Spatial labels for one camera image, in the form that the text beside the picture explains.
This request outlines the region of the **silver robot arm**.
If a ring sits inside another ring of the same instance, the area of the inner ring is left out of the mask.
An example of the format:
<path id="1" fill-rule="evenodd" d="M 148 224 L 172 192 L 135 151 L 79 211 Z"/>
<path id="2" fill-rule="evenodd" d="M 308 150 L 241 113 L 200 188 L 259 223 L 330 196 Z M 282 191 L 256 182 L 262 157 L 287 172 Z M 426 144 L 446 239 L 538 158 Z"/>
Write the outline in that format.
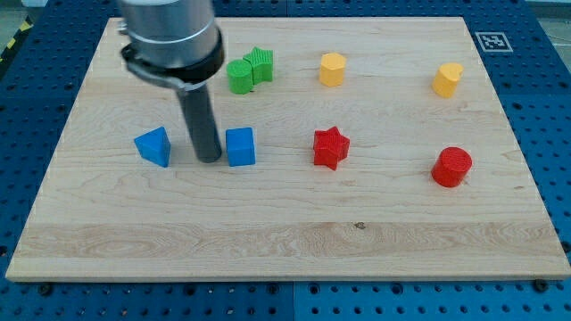
<path id="1" fill-rule="evenodd" d="M 156 86 L 201 85 L 225 59 L 211 0 L 118 0 L 130 72 Z"/>

